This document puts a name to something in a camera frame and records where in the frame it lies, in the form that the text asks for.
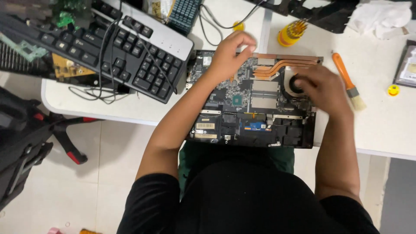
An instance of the tile floor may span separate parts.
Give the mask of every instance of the tile floor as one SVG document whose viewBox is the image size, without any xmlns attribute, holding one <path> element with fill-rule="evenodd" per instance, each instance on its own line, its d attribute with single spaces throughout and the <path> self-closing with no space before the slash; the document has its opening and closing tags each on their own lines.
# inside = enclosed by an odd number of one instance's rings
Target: tile floor
<svg viewBox="0 0 416 234">
<path fill-rule="evenodd" d="M 8 82 L 7 78 L 0 73 L 0 85 L 15 92 L 19 89 L 14 82 L 40 88 L 38 80 L 16 76 Z M 38 94 L 40 89 L 30 98 L 40 99 Z M 58 227 L 66 234 L 79 233 L 82 228 L 115 234 L 153 130 L 153 126 L 114 121 L 70 126 L 69 137 L 89 158 L 83 165 L 72 162 L 52 137 L 55 145 L 49 156 L 32 169 L 23 192 L 0 212 L 0 233 L 46 234 L 49 228 Z M 295 150 L 295 175 L 312 190 L 318 149 Z M 359 154 L 362 199 L 369 164 L 370 155 Z"/>
</svg>

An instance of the green pants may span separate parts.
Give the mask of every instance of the green pants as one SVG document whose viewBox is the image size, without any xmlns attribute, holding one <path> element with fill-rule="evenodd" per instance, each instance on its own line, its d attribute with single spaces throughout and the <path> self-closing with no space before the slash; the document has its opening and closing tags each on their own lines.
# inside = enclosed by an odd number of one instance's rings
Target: green pants
<svg viewBox="0 0 416 234">
<path fill-rule="evenodd" d="M 186 179 L 188 178 L 191 168 L 193 168 L 203 157 L 215 157 L 221 151 L 222 155 L 226 155 L 225 151 L 236 152 L 241 151 L 242 154 L 266 154 L 274 163 L 279 171 L 293 174 L 295 164 L 295 153 L 293 148 L 254 148 L 239 146 L 220 146 L 216 144 L 202 142 L 185 142 L 185 145 L 179 152 L 179 186 L 181 188 L 181 198 L 185 191 Z"/>
</svg>

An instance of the hand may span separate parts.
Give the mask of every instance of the hand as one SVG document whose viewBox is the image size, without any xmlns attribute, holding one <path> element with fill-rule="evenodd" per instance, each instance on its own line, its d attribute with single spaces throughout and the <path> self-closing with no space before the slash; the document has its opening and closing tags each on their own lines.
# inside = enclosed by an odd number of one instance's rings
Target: hand
<svg viewBox="0 0 416 234">
<path fill-rule="evenodd" d="M 235 50 L 248 45 L 239 55 Z M 219 45 L 207 72 L 215 77 L 217 84 L 232 77 L 256 49 L 256 40 L 243 31 L 235 31 Z"/>
<path fill-rule="evenodd" d="M 314 104 L 330 117 L 351 117 L 342 79 L 328 68 L 316 65 L 310 68 L 293 67 L 299 75 L 295 85 L 309 95 Z"/>
</svg>

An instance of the black shirt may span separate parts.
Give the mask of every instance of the black shirt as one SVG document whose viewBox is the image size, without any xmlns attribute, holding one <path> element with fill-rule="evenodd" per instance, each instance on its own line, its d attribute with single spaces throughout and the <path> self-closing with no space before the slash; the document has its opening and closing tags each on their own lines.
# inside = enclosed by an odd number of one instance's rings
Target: black shirt
<svg viewBox="0 0 416 234">
<path fill-rule="evenodd" d="M 139 178 L 117 233 L 379 233 L 357 201 L 318 201 L 297 176 L 241 160 L 205 167 L 179 192 L 171 175 Z"/>
</svg>

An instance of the person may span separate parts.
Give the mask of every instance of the person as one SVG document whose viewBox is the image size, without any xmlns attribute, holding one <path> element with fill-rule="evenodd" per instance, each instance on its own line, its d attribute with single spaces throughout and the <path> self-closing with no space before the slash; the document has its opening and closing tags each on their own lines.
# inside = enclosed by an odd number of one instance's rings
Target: person
<svg viewBox="0 0 416 234">
<path fill-rule="evenodd" d="M 242 45 L 247 47 L 236 55 Z M 206 99 L 255 49 L 256 41 L 245 32 L 225 38 L 207 71 L 160 121 L 144 151 L 118 234 L 379 233 L 359 198 L 354 114 L 341 79 L 321 65 L 295 70 L 301 77 L 296 85 L 329 115 L 315 166 L 315 193 L 293 169 L 279 169 L 263 148 L 186 142 L 181 154 L 192 163 L 181 162 L 180 154 L 178 170 L 180 147 Z M 293 149 L 285 150 L 293 154 Z M 178 172 L 190 164 L 186 175 Z"/>
</svg>

